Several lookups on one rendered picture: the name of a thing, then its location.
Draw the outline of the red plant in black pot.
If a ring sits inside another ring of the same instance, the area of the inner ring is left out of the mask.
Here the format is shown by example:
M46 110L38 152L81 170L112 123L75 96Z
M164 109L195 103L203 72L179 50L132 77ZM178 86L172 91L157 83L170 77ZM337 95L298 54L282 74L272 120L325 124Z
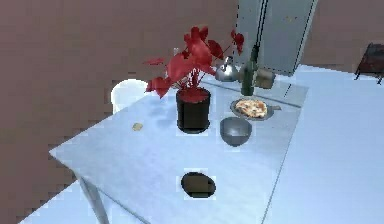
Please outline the red plant in black pot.
M200 86L200 74L214 75L212 63L224 59L221 45L208 38L207 26L193 26L184 35L185 49L176 53L165 65L165 77L151 79L146 92L155 92L163 98L173 85L177 85L177 127L184 133L198 134L210 125L208 118L211 93Z

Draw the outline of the pale blue table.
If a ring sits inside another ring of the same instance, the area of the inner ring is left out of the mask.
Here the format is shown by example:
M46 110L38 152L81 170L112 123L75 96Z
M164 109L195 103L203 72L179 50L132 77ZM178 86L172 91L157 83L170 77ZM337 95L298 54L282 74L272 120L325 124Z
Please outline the pale blue table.
M210 126L203 133L178 129L176 92L170 90L163 98L146 95L50 153L88 195L106 194L143 224L263 224L307 89L281 81L256 89L256 98L281 109L253 122L250 139L231 147L220 136L220 122L232 116L240 85L213 78L201 85L211 93ZM134 123L143 128L134 131ZM188 196L180 184L188 172L210 177L215 193Z

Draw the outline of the grey metal bowl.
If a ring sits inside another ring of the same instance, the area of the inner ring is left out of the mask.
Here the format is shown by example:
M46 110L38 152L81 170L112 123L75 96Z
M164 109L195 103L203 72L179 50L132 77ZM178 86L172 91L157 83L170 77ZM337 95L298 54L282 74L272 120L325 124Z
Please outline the grey metal bowl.
M246 143L252 134L252 125L239 117L227 117L220 122L222 140L230 146L238 147Z

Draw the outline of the silver kettle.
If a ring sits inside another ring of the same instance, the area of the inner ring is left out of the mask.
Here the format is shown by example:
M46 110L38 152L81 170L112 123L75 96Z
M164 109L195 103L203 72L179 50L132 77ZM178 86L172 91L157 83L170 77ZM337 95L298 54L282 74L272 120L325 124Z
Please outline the silver kettle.
M233 57L227 56L224 63L217 67L215 79L221 82L237 81L239 72L234 65Z

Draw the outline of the grey pan with food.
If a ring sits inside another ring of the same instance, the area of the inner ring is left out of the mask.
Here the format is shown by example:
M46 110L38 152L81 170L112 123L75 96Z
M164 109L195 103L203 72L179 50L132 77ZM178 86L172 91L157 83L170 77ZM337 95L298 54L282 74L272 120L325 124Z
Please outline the grey pan with food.
M231 103L231 111L238 117L252 121L263 121L271 118L280 106L270 106L257 99L239 99Z

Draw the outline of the green glass bottle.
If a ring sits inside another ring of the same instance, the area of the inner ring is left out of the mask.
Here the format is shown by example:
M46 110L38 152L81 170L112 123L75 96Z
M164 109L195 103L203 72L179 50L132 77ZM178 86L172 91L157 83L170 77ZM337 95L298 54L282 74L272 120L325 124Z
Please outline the green glass bottle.
M254 76L254 72L258 69L257 67L258 53L259 53L259 46L255 45L252 49L251 57L244 67L242 87L241 87L241 93L244 96L252 96L254 92L253 76Z

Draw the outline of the white round bin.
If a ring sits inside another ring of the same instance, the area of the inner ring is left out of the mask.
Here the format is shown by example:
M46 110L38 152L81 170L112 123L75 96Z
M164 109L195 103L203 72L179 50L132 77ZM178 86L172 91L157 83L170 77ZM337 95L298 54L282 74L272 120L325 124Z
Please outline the white round bin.
M119 82L111 91L113 113L132 105L145 97L147 83L138 79L127 79Z

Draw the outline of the brown potato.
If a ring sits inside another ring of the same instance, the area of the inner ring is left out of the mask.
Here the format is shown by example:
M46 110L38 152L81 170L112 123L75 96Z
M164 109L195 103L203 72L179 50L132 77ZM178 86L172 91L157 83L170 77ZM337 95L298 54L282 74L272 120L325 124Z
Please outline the brown potato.
M180 180L183 191L192 198L209 198L216 191L215 182L205 174L188 172Z

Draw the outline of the brown bread loaf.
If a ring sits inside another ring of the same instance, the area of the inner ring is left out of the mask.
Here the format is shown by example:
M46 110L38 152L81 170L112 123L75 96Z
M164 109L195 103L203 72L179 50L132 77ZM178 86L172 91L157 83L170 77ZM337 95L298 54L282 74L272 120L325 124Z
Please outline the brown bread loaf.
M265 69L258 69L256 72L255 86L263 89L271 89L276 75Z

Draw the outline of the grey fridge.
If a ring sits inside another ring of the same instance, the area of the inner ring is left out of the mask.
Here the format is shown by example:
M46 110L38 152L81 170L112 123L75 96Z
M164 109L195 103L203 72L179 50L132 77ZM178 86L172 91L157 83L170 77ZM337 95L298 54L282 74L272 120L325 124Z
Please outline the grey fridge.
M244 35L243 53L236 65L246 63L259 46L258 66L292 76L298 67L311 29L318 0L239 0L236 31Z

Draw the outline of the dark chair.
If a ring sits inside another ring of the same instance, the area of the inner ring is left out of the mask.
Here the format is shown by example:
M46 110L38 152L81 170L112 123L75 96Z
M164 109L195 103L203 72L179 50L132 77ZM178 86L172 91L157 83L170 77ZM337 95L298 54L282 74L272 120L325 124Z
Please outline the dark chair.
M355 79L358 80L360 75L373 76L380 85L384 79L384 44L370 43L355 71Z

